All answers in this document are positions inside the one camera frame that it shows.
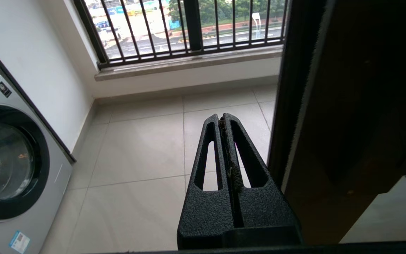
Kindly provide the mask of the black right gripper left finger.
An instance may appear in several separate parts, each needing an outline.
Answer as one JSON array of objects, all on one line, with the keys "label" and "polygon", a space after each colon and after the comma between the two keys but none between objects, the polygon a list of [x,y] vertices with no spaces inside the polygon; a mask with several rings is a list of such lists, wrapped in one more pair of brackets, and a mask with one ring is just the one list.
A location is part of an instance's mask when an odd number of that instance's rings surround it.
[{"label": "black right gripper left finger", "polygon": [[[204,191],[209,144],[213,143],[217,190]],[[213,114],[203,124],[178,224],[179,249],[221,249],[224,235],[234,228],[219,118]]]}]

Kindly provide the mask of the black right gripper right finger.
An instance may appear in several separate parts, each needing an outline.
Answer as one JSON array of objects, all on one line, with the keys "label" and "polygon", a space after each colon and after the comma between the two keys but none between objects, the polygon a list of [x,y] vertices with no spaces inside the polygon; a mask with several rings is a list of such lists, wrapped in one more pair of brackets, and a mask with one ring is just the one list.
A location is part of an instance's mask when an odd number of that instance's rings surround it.
[{"label": "black right gripper right finger", "polygon": [[227,179],[241,226],[299,228],[263,158],[241,121],[232,114],[223,115],[223,140],[228,156]]}]

